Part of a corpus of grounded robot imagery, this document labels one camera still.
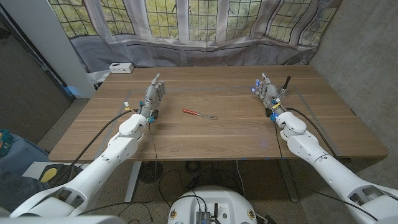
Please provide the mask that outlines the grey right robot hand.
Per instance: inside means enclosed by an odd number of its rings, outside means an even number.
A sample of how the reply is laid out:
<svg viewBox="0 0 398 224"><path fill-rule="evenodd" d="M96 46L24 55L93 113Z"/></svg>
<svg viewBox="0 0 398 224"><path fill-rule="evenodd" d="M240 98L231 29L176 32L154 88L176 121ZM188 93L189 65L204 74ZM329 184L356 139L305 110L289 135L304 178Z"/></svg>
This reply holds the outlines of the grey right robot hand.
<svg viewBox="0 0 398 224"><path fill-rule="evenodd" d="M255 81L251 91L260 98L266 109L266 116L275 119L285 112L282 108L280 94L271 82L271 79L265 74L261 74L261 78Z"/></svg>

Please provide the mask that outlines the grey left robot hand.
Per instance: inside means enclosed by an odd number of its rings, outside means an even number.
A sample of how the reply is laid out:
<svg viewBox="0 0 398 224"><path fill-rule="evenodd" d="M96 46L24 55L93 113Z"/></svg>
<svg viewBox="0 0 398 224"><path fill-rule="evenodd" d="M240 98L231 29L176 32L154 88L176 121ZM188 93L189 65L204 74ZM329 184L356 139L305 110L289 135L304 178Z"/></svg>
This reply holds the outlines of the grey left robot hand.
<svg viewBox="0 0 398 224"><path fill-rule="evenodd" d="M147 119L150 118L153 111L159 109L161 101L167 92L164 81L160 81L159 78L160 73L157 73L150 85L147 87L146 95L142 102L139 114Z"/></svg>

